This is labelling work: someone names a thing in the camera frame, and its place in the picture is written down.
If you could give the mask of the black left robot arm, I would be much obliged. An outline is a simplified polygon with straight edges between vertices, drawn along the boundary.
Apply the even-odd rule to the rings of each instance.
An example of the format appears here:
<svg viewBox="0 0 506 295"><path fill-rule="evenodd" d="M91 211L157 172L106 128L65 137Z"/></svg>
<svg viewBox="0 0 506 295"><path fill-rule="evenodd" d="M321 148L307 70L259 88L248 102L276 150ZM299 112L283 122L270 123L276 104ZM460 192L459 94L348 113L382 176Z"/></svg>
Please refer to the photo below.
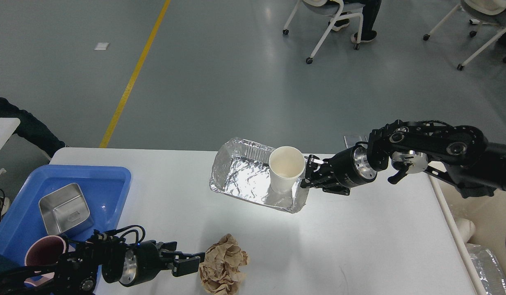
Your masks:
<svg viewBox="0 0 506 295"><path fill-rule="evenodd" d="M77 249L56 263L23 266L0 273L0 295L92 295L98 273L106 283L133 287L153 280L161 271L173 277L196 273L205 253L183 253L176 241L145 241L141 225L104 232L94 230Z"/></svg>

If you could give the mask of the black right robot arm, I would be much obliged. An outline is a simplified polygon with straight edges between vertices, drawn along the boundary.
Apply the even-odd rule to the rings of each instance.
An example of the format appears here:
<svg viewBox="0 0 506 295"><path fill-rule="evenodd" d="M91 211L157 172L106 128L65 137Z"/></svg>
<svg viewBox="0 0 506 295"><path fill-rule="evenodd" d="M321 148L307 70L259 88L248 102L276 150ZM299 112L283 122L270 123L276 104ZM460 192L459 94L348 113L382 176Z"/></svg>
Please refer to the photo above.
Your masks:
<svg viewBox="0 0 506 295"><path fill-rule="evenodd" d="M439 120L396 120L330 158L311 154L300 187L349 195L388 165L397 171L388 178L391 184L425 172L455 187L462 198L506 192L506 144L489 142L476 127Z"/></svg>

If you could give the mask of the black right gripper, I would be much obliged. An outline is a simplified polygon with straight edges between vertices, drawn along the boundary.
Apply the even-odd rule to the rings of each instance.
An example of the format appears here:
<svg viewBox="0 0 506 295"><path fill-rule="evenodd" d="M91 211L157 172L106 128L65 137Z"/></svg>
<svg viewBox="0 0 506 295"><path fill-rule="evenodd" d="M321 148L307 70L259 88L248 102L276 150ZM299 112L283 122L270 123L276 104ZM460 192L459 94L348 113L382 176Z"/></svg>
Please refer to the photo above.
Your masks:
<svg viewBox="0 0 506 295"><path fill-rule="evenodd" d="M366 148L352 146L327 159L309 155L300 188L320 188L327 193L349 195L351 188L373 182L377 173L369 164Z"/></svg>

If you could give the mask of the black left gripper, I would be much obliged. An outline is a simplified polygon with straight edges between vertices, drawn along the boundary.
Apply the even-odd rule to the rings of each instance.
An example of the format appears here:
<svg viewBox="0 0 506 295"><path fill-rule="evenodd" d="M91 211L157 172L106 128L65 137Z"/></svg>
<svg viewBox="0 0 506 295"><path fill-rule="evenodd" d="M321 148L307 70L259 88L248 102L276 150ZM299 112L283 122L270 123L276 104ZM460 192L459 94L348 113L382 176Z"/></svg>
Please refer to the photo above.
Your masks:
<svg viewBox="0 0 506 295"><path fill-rule="evenodd" d="M204 262L206 253L177 252L177 245L176 241L145 241L127 250L120 284L124 287L142 284L154 279L163 270L171 270L174 277L196 273L199 264Z"/></svg>

